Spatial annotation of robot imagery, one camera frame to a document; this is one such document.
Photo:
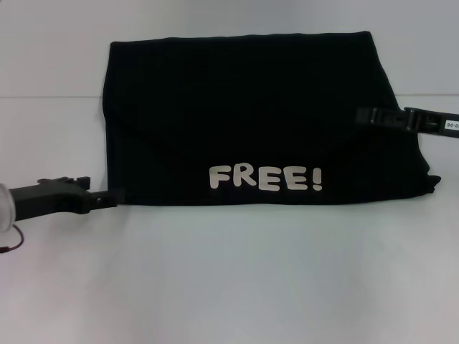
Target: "exclamation mark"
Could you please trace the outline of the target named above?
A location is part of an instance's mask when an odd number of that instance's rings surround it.
[[[322,190],[322,170],[320,168],[314,168],[313,171],[313,188],[316,191]]]

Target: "round white object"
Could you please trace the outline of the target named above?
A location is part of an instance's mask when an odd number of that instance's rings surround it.
[[[4,184],[0,184],[0,233],[10,230],[16,219],[14,200]]]

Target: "white backdrop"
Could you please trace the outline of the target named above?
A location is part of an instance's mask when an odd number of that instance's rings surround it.
[[[401,106],[459,113],[453,1],[0,2],[0,182],[106,187],[113,40],[374,33]],[[420,137],[437,191],[354,206],[119,207],[22,221],[2,341],[459,343],[459,140]],[[0,236],[13,244],[14,232]]]

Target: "white label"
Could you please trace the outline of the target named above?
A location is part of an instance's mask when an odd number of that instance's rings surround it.
[[[445,124],[445,129],[459,130],[459,122],[457,120],[447,120]]]

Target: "black cable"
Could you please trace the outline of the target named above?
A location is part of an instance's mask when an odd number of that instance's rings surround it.
[[[24,233],[22,233],[22,230],[16,224],[13,225],[13,228],[16,229],[19,235],[21,236],[21,241],[16,246],[13,246],[13,247],[0,247],[0,254],[14,251],[15,249],[20,248],[22,244],[24,243]]]

